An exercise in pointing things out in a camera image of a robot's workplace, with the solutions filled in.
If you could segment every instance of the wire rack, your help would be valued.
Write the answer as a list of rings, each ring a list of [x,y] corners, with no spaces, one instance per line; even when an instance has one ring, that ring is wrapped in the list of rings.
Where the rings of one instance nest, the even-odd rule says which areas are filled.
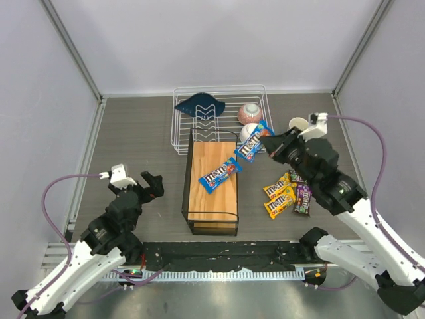
[[[208,93],[217,100],[225,102],[226,108],[220,116],[216,116],[215,105],[207,107],[197,106],[195,117],[186,115],[174,107],[178,103],[190,98],[196,93]],[[196,133],[193,136],[196,142],[225,142],[234,139],[233,132],[239,136],[243,125],[238,121],[239,108],[247,103],[254,103],[261,107],[263,119],[268,127],[273,129],[270,107],[267,100],[267,91],[264,85],[234,85],[234,86],[198,86],[176,88],[173,94],[173,117],[171,119],[171,145],[179,155],[187,154],[189,134],[191,128],[214,130],[206,133]]]

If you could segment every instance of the blue candy bag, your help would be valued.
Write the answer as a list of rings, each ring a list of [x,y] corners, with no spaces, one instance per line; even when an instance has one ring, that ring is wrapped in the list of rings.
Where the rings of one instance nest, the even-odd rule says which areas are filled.
[[[250,137],[234,153],[246,161],[252,163],[255,154],[262,148],[260,136],[273,136],[273,130],[267,126],[266,121],[261,120],[257,127],[252,131]]]
[[[234,158],[229,158],[216,170],[199,179],[199,183],[211,194],[221,183],[224,183],[230,175],[242,171],[241,166]]]

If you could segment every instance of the yellow candy bag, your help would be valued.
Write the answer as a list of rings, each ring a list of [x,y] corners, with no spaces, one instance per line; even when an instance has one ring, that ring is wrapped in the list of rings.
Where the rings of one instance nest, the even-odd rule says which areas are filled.
[[[263,190],[266,192],[267,196],[270,199],[273,199],[279,196],[280,194],[282,194],[285,188],[287,188],[288,186],[293,187],[292,184],[294,183],[291,183],[290,181],[290,174],[285,173],[281,178],[279,178],[279,180],[275,184],[270,186],[265,186],[263,187]]]
[[[295,203],[295,200],[294,190],[291,187],[287,187],[279,197],[265,203],[264,207],[267,209],[270,217],[275,219],[277,215]]]

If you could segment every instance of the table surface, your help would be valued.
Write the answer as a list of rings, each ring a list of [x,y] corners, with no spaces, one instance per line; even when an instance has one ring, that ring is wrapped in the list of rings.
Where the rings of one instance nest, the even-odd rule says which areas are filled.
[[[335,113],[330,94],[269,94],[268,101],[276,134],[286,131],[293,117],[307,118],[313,112]],[[138,180],[142,180],[140,172],[146,170],[163,176],[164,197],[143,206],[134,231],[142,241],[298,240],[314,226],[338,239],[358,239],[314,199],[310,218],[295,215],[289,208],[271,220],[263,206],[268,198],[262,188],[275,183],[290,167],[270,160],[266,154],[258,154],[254,163],[239,161],[244,171],[238,174],[238,236],[192,235],[181,214],[186,156],[178,155],[170,143],[172,102],[171,96],[109,98],[90,166],[90,173],[100,173],[125,163],[130,175]],[[339,152],[339,169],[356,179],[339,121],[329,121],[326,137]],[[113,199],[114,194],[104,181],[87,181],[74,241]]]

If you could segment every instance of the white cup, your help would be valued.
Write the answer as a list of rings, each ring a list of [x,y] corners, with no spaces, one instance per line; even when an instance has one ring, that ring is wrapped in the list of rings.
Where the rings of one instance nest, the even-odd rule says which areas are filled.
[[[244,143],[250,137],[252,131],[255,130],[257,125],[257,123],[248,123],[247,125],[244,125],[239,133],[239,138],[242,143]]]
[[[289,123],[289,129],[299,128],[301,131],[308,129],[309,122],[305,118],[292,118]]]

